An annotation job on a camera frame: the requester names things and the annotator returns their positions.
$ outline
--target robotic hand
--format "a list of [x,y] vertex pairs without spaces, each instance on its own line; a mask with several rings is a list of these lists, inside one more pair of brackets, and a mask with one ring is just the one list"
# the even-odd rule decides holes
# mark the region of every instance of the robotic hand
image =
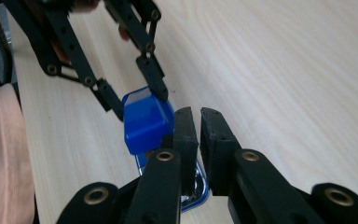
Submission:
[[[86,186],[62,211],[59,223],[178,223],[186,203],[182,195],[191,198],[201,186],[200,196],[205,199],[208,186],[197,164],[198,140],[191,109],[183,108],[173,115],[167,105],[164,74],[154,56],[154,37],[161,14],[151,0],[104,0],[107,11],[140,50],[136,62],[149,88],[130,93],[124,97],[124,103],[104,79],[97,80],[76,39],[67,19],[75,0],[38,0],[71,64],[60,61],[46,30],[22,0],[2,1],[27,34],[47,75],[88,87],[103,108],[112,109],[121,120],[126,109],[136,111],[133,105],[139,103],[141,94],[147,105],[158,108],[157,114],[169,126],[166,133],[143,132],[135,127],[136,133],[162,138],[158,149],[149,151],[147,164],[142,161],[145,151],[132,145],[132,141],[141,141],[144,136],[126,139],[130,151],[142,155],[138,165],[144,174],[121,189],[108,183]],[[63,74],[63,66],[74,69],[78,77]],[[209,188],[214,196],[228,196],[228,208],[235,223],[358,223],[358,195],[334,184],[317,185],[311,195],[294,188],[263,154],[241,148],[220,112],[203,108],[201,115],[200,150]]]

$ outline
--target black linkage arm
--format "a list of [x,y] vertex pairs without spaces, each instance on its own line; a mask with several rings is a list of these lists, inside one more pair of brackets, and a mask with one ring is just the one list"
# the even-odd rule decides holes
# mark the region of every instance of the black linkage arm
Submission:
[[[115,91],[104,79],[94,76],[90,64],[68,21],[68,13],[76,0],[37,0],[48,20],[42,27],[23,0],[3,0],[7,9],[28,36],[42,70],[49,76],[63,77],[90,88],[105,111],[112,109],[123,120],[123,104]],[[154,36],[161,14],[151,0],[105,0],[105,6],[112,17],[129,34],[135,46],[141,51],[136,60],[150,90],[162,100],[168,100],[168,91],[163,82],[164,74],[155,57]],[[140,20],[132,10],[133,6]],[[69,57],[71,64],[60,61],[48,36],[55,36]],[[77,77],[62,73],[62,67],[73,69]]]

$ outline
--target light wood surface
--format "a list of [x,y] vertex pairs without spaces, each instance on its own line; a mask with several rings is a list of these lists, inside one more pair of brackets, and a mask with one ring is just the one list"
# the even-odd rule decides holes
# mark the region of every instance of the light wood surface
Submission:
[[[156,55],[175,109],[221,111],[243,147],[263,152],[310,192],[333,182],[358,193],[358,1],[157,1]],[[132,43],[100,4],[71,23],[98,77],[121,97],[145,85]],[[85,185],[137,174],[123,127],[89,90],[47,77],[11,21],[39,215],[53,223]],[[231,223],[227,199],[182,223]]]

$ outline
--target blue plastic block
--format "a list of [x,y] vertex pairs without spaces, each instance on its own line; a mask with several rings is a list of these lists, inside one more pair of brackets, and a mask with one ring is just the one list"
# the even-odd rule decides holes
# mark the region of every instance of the blue plastic block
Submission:
[[171,105],[160,101],[147,87],[123,97],[124,140],[130,154],[156,149],[162,136],[173,134]]

